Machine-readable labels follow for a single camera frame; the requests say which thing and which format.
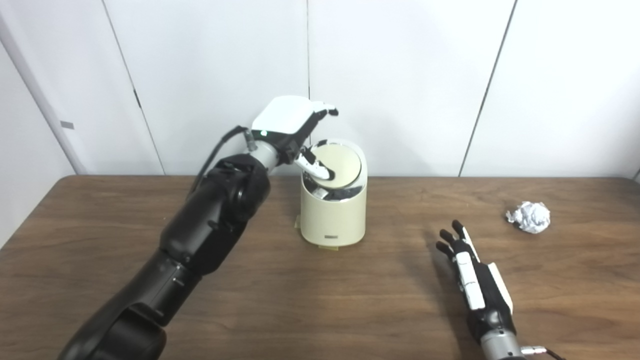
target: connector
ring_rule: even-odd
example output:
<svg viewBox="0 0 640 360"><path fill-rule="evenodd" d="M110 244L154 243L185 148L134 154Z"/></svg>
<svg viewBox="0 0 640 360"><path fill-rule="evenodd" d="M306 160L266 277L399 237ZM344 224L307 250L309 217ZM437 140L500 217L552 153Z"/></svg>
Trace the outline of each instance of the connector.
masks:
<svg viewBox="0 0 640 360"><path fill-rule="evenodd" d="M538 354L546 354L547 348L545 347L521 347L520 351L522 355L538 355Z"/></svg>
<svg viewBox="0 0 640 360"><path fill-rule="evenodd" d="M244 140L246 141L246 148L249 150L249 152L253 152L258 149L258 145L255 144L253 134L251 134L251 129L244 130Z"/></svg>

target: white robotic hand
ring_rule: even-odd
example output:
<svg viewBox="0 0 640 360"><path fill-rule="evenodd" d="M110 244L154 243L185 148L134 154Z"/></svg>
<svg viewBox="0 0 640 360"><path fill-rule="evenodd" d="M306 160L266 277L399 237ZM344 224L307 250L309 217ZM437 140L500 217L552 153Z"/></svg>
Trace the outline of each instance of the white robotic hand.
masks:
<svg viewBox="0 0 640 360"><path fill-rule="evenodd" d="M302 96L274 98L253 121L247 139L250 154L268 171L283 163L295 163L320 179L333 179L333 171L304 146L311 131L327 114L337 116L338 110Z"/></svg>

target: wooden table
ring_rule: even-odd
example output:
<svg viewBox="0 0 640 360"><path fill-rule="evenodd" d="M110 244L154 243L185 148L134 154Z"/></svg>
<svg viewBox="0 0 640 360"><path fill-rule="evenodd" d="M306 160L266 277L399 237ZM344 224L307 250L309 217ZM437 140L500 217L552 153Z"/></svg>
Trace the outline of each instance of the wooden table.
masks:
<svg viewBox="0 0 640 360"><path fill-rule="evenodd" d="M61 180L0 251L0 359L54 359L157 247L190 177ZM297 178L274 177L222 267L166 328L161 359L483 359L438 231L459 219L495 261L522 345L640 356L640 186L624 179L371 178L367 234L302 240ZM543 201L552 225L504 212Z"/></svg>

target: cream trash can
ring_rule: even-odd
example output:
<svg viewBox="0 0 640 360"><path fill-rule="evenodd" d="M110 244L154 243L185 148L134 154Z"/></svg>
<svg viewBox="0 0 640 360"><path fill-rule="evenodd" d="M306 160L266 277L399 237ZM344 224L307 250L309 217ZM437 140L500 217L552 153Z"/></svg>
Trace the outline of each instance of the cream trash can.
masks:
<svg viewBox="0 0 640 360"><path fill-rule="evenodd" d="M367 215L367 162L362 150L340 139L322 140L309 150L335 172L335 179L322 180L302 173L302 236L325 247L360 241Z"/></svg>

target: wire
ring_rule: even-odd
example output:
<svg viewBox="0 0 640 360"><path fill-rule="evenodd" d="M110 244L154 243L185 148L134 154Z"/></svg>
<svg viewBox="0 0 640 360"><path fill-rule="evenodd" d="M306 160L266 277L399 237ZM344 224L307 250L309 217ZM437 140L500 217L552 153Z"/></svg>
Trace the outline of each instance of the wire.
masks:
<svg viewBox="0 0 640 360"><path fill-rule="evenodd" d="M555 352L547 349L547 354L549 354L549 356L553 357L556 360L566 360L565 358L561 357L560 355L556 354Z"/></svg>
<svg viewBox="0 0 640 360"><path fill-rule="evenodd" d="M231 129L228 133L226 133L225 136L222 136L222 139L220 139L220 141L218 142L216 147L213 148L213 151L211 151L211 154L207 158L207 161L204 162L204 164L202 165L202 168L200 169L198 175L196 175L196 178L193 180L193 184L191 185L191 189L189 189L189 193L187 194L187 198L189 196L191 196L191 194L194 191L196 191L198 186L200 186L200 183L202 182L202 178L207 173L207 170L209 169L209 166L213 162L213 159L216 158L216 155L218 155L218 151L220 151L220 149L222 148L222 145L224 145L227 141L229 141L229 139L231 139L235 135L244 133L246 130L248 130L246 127L236 126L233 129Z"/></svg>

